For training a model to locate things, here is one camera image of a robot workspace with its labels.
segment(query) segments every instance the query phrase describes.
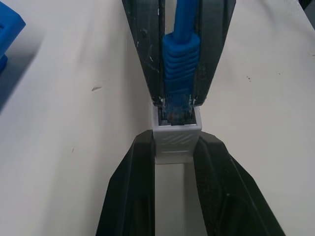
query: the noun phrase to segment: blue object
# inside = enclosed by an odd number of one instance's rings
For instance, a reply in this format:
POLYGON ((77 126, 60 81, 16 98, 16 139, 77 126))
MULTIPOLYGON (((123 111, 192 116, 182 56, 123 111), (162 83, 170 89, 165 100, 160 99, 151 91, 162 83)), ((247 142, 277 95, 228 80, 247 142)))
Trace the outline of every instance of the blue object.
POLYGON ((183 120, 200 55, 200 38, 193 32, 198 0, 178 0, 174 32, 163 38, 165 116, 183 120))
POLYGON ((0 2, 0 72, 8 61, 4 53, 25 25, 19 14, 0 2))

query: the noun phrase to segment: white table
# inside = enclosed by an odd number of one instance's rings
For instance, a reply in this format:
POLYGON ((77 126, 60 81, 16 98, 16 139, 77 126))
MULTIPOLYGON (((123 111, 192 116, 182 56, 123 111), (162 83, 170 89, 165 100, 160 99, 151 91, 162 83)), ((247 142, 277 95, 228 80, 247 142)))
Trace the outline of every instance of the white table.
MULTIPOLYGON (((0 235, 94 235, 109 178, 151 127, 122 3, 2 1, 27 27, 0 79, 29 67, 0 115, 0 235)), ((254 177, 287 236, 315 234, 314 55, 294 0, 238 0, 201 107, 203 130, 254 177)), ((156 166, 157 236, 206 234, 193 176, 156 166)))

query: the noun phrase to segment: blue ethernet cable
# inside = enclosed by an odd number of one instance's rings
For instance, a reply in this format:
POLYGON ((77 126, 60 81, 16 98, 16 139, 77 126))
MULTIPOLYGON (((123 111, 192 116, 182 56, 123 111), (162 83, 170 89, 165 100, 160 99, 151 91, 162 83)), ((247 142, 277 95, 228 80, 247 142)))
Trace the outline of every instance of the blue ethernet cable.
POLYGON ((165 113, 183 119, 200 55, 200 38, 194 33, 198 0, 178 0, 174 31, 163 38, 165 113))

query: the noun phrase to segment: clamp jaw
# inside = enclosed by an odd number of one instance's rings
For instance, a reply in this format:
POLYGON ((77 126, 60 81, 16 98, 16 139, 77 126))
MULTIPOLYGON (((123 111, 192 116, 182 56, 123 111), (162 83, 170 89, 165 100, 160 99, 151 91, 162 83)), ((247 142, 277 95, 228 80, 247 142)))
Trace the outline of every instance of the clamp jaw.
MULTIPOLYGON (((122 0, 154 106, 162 108, 164 84, 162 42, 165 35, 165 0, 122 0)), ((190 105, 201 106, 215 74, 236 0, 199 0, 194 32, 200 37, 190 105)))

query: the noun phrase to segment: blue plastic piece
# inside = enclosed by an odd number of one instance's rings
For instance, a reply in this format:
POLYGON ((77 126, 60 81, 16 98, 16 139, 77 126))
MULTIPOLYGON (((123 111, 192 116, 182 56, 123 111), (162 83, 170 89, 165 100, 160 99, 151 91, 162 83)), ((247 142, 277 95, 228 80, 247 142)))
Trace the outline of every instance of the blue plastic piece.
POLYGON ((4 53, 25 25, 19 14, 0 2, 0 72, 8 60, 4 53))
POLYGON ((184 118, 200 55, 200 38, 193 33, 198 0, 178 0, 174 32, 163 38, 165 115, 184 118))

